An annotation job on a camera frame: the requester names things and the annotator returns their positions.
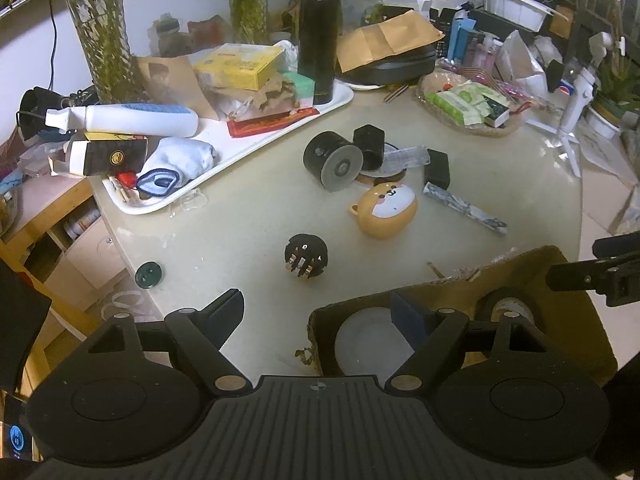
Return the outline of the grey marbled stick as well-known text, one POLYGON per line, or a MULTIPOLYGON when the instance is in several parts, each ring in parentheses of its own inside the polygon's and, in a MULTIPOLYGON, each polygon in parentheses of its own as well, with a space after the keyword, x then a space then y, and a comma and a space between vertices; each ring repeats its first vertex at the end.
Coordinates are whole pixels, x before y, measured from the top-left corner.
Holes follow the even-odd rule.
POLYGON ((463 214, 466 218, 470 218, 487 229, 499 233, 501 235, 508 234, 508 226, 506 222, 493 217, 484 210, 481 210, 477 206, 470 204, 466 200, 462 200, 457 196, 452 195, 447 190, 434 185, 432 182, 426 182, 423 188, 423 193, 427 197, 431 197, 436 202, 447 206, 459 214, 463 214))

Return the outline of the black round plug adapter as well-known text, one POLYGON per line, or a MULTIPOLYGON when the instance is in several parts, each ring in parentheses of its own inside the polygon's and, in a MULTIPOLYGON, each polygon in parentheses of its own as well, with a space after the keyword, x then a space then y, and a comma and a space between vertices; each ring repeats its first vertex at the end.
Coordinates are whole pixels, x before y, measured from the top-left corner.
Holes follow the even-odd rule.
POLYGON ((328 266, 328 246, 317 235, 295 234, 284 248, 284 262, 299 278, 316 278, 328 266))

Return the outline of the orange shiba dog case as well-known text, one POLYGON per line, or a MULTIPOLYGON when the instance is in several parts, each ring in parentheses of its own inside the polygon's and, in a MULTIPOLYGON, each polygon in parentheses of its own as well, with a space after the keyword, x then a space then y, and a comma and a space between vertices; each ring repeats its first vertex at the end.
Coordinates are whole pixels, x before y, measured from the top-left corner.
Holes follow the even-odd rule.
POLYGON ((360 231, 377 240, 399 234, 412 222, 417 211, 416 193, 399 182, 375 185, 349 208, 360 231))

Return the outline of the black rectangular box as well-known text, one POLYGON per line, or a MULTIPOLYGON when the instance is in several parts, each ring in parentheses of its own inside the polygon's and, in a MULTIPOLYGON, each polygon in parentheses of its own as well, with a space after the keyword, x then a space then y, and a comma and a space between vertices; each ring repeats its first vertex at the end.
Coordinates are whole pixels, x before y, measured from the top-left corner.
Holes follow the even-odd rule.
POLYGON ((446 190, 450 185, 448 155, 431 148, 427 150, 427 153, 430 155, 430 162, 423 168, 424 183, 431 183, 446 190))

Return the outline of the black tape roll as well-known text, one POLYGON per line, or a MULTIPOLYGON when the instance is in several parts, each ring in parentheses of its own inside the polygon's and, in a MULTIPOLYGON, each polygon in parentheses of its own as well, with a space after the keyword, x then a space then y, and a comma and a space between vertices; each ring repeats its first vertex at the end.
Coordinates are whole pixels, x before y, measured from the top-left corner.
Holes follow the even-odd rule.
POLYGON ((500 287, 477 301, 474 318, 479 321, 498 321, 503 313, 515 312, 543 332, 546 324, 540 307, 532 296, 516 287, 500 287))

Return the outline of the brown cardboard box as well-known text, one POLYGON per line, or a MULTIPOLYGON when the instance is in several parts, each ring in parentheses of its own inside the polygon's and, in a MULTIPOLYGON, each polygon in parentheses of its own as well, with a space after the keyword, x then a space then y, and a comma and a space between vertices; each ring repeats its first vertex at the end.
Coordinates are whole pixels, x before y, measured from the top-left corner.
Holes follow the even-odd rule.
MULTIPOLYGON (((589 295, 554 292, 546 284, 550 266, 566 258, 555 246, 542 246, 519 255, 502 256, 488 266, 466 270, 450 278, 398 288, 419 306, 437 310, 455 308, 477 318, 477 305, 486 296, 506 287, 526 299, 536 315, 536 326, 549 337, 567 359, 603 386, 617 372, 617 361, 608 335, 589 295)), ((311 312, 307 323, 308 349, 314 370, 326 376, 343 374, 337 365, 334 341, 340 326, 352 314, 372 307, 387 308, 392 292, 328 304, 311 312)))

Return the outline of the dark green round cap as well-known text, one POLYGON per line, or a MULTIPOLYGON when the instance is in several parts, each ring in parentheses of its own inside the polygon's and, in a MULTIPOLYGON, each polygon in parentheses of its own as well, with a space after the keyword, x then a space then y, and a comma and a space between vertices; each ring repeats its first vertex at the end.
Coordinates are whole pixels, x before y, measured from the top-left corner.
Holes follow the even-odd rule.
POLYGON ((162 267, 155 261, 142 263, 134 274, 134 282, 142 289, 151 289, 157 286, 162 278, 162 267))

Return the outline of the light blue rolled socks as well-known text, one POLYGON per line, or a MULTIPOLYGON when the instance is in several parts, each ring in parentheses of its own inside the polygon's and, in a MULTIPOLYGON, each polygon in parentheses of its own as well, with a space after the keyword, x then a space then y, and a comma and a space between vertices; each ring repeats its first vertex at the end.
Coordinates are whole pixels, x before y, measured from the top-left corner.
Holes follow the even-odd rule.
POLYGON ((163 138, 138 173, 136 188, 152 197, 166 197, 213 169, 217 157, 212 144, 163 138))

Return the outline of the black cylinder with grey cap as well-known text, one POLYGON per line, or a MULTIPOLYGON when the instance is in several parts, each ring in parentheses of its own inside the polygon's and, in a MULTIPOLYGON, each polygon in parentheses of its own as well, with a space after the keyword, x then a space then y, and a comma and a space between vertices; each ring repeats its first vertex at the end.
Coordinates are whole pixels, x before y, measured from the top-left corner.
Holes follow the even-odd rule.
POLYGON ((323 131, 307 144, 303 164, 327 191, 336 192, 356 180, 363 170, 363 154, 338 133, 323 131))

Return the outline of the black hexagonal box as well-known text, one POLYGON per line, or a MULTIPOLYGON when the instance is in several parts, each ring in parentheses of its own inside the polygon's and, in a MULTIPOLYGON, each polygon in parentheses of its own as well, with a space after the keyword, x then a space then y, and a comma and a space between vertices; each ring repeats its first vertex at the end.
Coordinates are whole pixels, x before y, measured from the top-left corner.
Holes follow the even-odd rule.
POLYGON ((352 144, 360 149, 364 171, 377 170, 384 158, 385 132, 374 125, 363 125, 354 130, 352 144))

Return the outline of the red flat packet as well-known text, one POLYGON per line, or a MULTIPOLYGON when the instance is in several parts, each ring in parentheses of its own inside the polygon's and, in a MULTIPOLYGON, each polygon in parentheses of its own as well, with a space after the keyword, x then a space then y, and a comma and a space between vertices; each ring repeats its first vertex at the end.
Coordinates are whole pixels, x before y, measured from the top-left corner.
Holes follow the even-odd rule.
POLYGON ((319 114, 320 112, 316 108, 309 107, 302 108, 301 110, 291 110, 290 112, 282 114, 243 120, 242 122, 229 120, 227 122, 227 127, 232 138, 247 138, 248 136, 257 136, 258 134, 278 131, 296 124, 296 122, 300 122, 303 119, 314 117, 319 114))

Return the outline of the yellow cardboard box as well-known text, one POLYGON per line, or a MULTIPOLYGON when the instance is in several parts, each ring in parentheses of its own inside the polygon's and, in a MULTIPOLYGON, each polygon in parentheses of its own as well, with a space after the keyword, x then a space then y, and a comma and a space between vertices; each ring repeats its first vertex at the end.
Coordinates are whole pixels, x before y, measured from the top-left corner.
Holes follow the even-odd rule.
POLYGON ((223 44, 193 65, 205 88, 256 91, 285 66, 285 50, 259 44, 223 44))

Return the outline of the brown paper envelope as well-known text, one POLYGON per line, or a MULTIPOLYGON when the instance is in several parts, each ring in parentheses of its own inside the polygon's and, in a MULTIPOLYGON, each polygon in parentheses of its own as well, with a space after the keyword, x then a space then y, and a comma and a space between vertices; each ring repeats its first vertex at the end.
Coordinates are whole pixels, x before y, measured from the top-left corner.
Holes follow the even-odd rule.
POLYGON ((444 34, 416 11, 357 28, 337 43, 337 63, 343 73, 434 44, 444 34))

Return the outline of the glass vase with stems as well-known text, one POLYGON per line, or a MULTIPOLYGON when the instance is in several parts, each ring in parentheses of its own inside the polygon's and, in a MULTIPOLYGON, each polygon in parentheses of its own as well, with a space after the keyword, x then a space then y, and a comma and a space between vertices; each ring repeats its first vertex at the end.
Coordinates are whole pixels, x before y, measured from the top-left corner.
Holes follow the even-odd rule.
POLYGON ((126 33, 124 0, 65 0, 102 104, 143 94, 126 33))

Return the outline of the black thermos bottle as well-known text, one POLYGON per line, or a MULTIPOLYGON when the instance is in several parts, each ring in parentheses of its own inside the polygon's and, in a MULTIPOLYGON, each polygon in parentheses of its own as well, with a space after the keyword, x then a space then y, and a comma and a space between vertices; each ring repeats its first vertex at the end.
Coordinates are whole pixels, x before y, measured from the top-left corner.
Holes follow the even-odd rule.
POLYGON ((341 0, 300 0, 297 73, 314 82, 314 105, 333 98, 341 0))

